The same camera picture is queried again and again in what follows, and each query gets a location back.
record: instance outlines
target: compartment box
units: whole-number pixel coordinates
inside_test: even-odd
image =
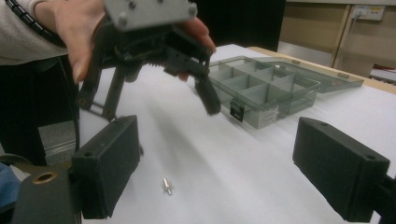
[[[318,92],[361,86],[362,79],[320,73],[283,58],[234,57],[210,64],[209,78],[221,104],[260,129],[312,106]]]

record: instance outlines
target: black mechanical arm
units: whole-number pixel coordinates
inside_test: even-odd
[[[105,5],[108,17],[96,31],[89,73],[77,98],[82,109],[91,109],[102,69],[116,67],[103,111],[98,114],[114,119],[124,81],[135,81],[143,65],[154,64],[173,76],[192,75],[207,113],[219,113],[219,99],[207,76],[211,51],[175,26],[175,22],[195,17],[195,4],[105,0]]]

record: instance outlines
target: electrical socket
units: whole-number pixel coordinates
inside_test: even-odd
[[[354,20],[382,21],[385,6],[355,5],[352,12]]]

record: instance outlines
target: black pants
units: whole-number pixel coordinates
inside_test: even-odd
[[[0,143],[34,165],[47,165],[37,127],[71,119],[58,62],[0,66]]]

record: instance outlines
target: white table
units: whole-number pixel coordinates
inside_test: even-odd
[[[234,45],[212,61],[262,54]],[[102,75],[103,102],[113,70]],[[315,104],[256,130],[229,115],[209,117],[187,84],[161,67],[143,67],[124,85],[117,115],[138,117],[145,155],[112,218],[83,223],[344,223],[292,161],[299,117],[330,123],[391,160],[396,175],[396,95],[362,86],[319,94]],[[106,122],[81,112],[81,144]],[[162,187],[172,182],[173,195]],[[372,223],[378,223],[377,214]]]

